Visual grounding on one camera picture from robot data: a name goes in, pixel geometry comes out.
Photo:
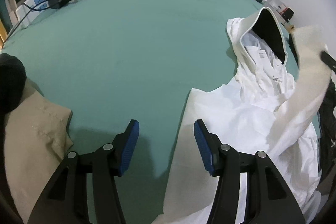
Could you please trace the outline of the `white hooded sweatshirt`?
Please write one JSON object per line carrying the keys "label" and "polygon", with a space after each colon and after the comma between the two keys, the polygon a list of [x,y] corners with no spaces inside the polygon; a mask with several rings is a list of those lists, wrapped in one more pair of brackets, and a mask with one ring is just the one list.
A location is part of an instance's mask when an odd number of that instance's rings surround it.
{"label": "white hooded sweatshirt", "polygon": [[237,58],[236,74],[211,92],[190,91],[163,213],[155,222],[204,223],[210,213],[218,181],[205,170],[194,138],[194,122],[202,119],[211,133],[234,149],[266,152],[310,223],[321,202],[318,140],[312,120],[331,78],[331,69],[320,58],[326,49],[321,29],[306,26],[292,33],[297,79],[286,70],[284,35],[270,8],[229,19],[226,30]]}

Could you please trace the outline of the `black clothes pile at right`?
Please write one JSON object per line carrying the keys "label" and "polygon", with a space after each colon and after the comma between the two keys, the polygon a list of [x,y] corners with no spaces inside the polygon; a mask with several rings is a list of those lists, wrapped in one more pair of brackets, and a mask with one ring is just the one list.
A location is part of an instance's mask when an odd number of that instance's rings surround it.
{"label": "black clothes pile at right", "polygon": [[330,80],[322,104],[318,110],[319,129],[319,170],[320,183],[329,175],[335,165],[335,83]]}

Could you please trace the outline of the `white blue power strip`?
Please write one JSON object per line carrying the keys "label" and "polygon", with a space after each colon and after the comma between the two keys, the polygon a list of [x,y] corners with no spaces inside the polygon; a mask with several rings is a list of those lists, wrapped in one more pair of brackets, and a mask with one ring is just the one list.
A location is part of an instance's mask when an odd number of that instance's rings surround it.
{"label": "white blue power strip", "polygon": [[16,10],[19,27],[27,28],[46,8],[47,0],[26,0]]}

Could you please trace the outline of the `green bed sheet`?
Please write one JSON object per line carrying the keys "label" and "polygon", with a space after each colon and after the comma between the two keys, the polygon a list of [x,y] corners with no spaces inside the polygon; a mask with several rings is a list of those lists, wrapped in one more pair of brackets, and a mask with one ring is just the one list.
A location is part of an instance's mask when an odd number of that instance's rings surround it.
{"label": "green bed sheet", "polygon": [[3,50],[47,99],[72,110],[75,151],[94,151],[139,121],[130,167],[116,182],[127,223],[152,223],[189,92],[232,79],[226,22],[258,9],[253,0],[77,0],[42,12]]}

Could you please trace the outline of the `black garment at left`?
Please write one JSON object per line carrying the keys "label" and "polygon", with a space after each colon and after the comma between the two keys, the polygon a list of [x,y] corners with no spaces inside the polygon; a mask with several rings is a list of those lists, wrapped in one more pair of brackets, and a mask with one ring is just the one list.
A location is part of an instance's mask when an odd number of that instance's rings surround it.
{"label": "black garment at left", "polygon": [[26,83],[26,70],[15,56],[1,53],[1,116],[19,104]]}

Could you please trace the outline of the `beige garment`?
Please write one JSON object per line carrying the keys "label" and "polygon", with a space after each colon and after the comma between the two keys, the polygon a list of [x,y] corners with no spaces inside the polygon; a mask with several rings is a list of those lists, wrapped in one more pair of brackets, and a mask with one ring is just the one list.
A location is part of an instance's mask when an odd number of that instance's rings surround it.
{"label": "beige garment", "polygon": [[72,111],[50,102],[27,80],[16,109],[5,116],[5,172],[23,223],[50,177],[73,145]]}

